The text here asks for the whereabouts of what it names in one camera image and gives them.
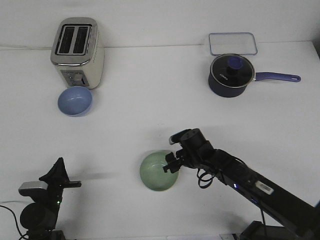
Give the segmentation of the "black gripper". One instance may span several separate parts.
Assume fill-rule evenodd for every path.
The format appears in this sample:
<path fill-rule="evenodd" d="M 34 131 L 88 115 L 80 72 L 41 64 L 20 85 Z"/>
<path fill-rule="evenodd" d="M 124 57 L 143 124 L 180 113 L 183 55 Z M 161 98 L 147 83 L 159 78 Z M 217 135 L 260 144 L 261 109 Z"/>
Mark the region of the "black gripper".
<path fill-rule="evenodd" d="M 48 173 L 39 178 L 40 181 L 48 183 L 48 196 L 50 200 L 61 200 L 64 189 L 80 188 L 80 180 L 67 179 L 64 159 L 59 157 Z"/>
<path fill-rule="evenodd" d="M 191 169 L 207 170 L 209 168 L 205 160 L 213 153 L 213 148 L 199 128 L 185 133 L 179 144 L 182 149 L 176 152 L 176 156 L 173 152 L 165 156 L 167 162 L 167 165 L 163 167 L 165 173 L 170 171 L 174 174 L 180 170 L 181 165 Z"/>

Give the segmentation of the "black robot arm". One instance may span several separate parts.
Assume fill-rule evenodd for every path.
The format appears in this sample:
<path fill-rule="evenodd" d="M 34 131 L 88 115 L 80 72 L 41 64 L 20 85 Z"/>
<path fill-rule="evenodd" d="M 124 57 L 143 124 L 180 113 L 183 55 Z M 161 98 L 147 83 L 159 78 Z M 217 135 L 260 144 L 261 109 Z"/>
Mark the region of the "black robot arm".
<path fill-rule="evenodd" d="M 33 202 L 21 212 L 20 224 L 26 229 L 29 240 L 64 240 L 62 230 L 56 230 L 64 189 L 79 188 L 81 181 L 71 181 L 64 159 L 58 158 L 48 173 L 37 181 L 21 184 L 18 192 Z"/>
<path fill-rule="evenodd" d="M 196 169 L 198 186 L 208 188 L 213 179 L 230 186 L 280 223 L 266 225 L 253 221 L 239 240 L 318 240 L 320 238 L 320 206 L 312 206 L 263 175 L 249 168 L 241 159 L 215 149 L 198 128 L 185 129 L 169 138 L 181 149 L 166 155 L 164 172 L 177 172 L 182 166 Z"/>

